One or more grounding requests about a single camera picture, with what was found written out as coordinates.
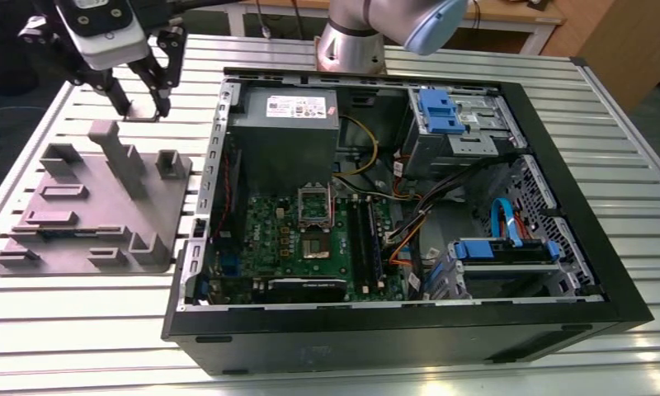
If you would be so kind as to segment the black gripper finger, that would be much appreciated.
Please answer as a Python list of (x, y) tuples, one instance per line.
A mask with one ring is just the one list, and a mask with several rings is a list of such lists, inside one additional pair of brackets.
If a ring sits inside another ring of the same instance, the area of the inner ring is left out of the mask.
[(151, 50), (142, 59), (127, 63), (130, 71), (147, 88), (155, 117), (169, 115), (171, 106), (169, 96), (170, 91), (179, 84), (186, 39), (187, 30), (183, 25), (163, 28), (155, 34), (154, 48), (165, 55), (166, 64), (159, 63)]
[(109, 99), (119, 116), (129, 113), (130, 101), (111, 69), (94, 70), (87, 65), (62, 24), (34, 15), (22, 27), (18, 39), (73, 86), (90, 85), (94, 92)]

